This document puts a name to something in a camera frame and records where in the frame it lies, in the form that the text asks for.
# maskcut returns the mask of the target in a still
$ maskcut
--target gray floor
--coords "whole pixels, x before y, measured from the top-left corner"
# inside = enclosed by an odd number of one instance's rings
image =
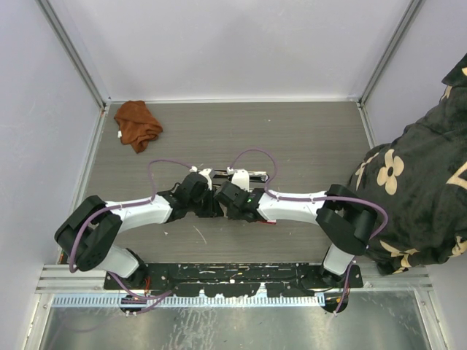
[[[107,201],[150,195],[147,163],[156,158],[195,166],[225,168],[241,151],[260,147],[278,160],[272,188],[312,193],[344,184],[368,150],[356,104],[245,103],[150,104],[164,132],[136,154],[117,138],[111,106],[88,185],[88,194]],[[245,155],[239,165],[268,171],[263,155]],[[155,180],[169,189],[186,175],[173,165],[155,165]],[[204,243],[196,228],[206,239]],[[297,222],[247,224],[193,216],[167,225],[148,225],[122,233],[116,243],[148,262],[319,262],[329,241],[318,226]]]
[[[76,332],[98,327],[93,332]],[[337,317],[319,307],[53,308],[43,350],[430,349],[413,292],[353,292]]]

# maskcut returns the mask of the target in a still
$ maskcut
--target black fabric with flowers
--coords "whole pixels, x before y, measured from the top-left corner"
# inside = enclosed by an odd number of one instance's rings
[[[443,83],[438,106],[368,152],[349,180],[389,214],[367,253],[382,274],[445,263],[467,250],[467,55]]]

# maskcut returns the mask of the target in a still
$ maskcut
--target brown cloth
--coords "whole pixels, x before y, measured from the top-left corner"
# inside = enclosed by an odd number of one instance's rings
[[[131,144],[136,153],[143,152],[149,141],[156,140],[163,131],[144,101],[125,102],[114,119],[122,132],[122,144]]]

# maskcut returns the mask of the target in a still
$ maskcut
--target wall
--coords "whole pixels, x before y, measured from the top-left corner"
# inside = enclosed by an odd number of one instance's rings
[[[1,348],[19,349],[99,108],[35,1],[0,3]]]
[[[114,101],[360,96],[407,0],[51,0]]]
[[[377,143],[398,137],[438,103],[441,80],[465,55],[467,2],[426,0],[371,95],[367,110]],[[467,256],[430,266],[452,349],[465,349]]]

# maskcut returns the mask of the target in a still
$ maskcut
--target flower petal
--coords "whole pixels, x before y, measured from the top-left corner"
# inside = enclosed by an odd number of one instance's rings
[[[394,157],[394,175],[399,176],[402,174],[402,171],[404,171],[404,162],[402,161],[401,157],[396,155]]]
[[[385,154],[385,163],[386,163],[386,166],[388,168],[393,166],[393,164],[394,164],[394,162],[393,162],[393,153],[394,153],[394,149],[391,148]]]
[[[377,183],[379,186],[382,186],[386,183],[386,181],[387,181],[387,168],[383,166],[379,170],[378,177],[377,177]]]
[[[397,180],[394,175],[387,178],[385,189],[388,195],[393,195],[397,191]]]

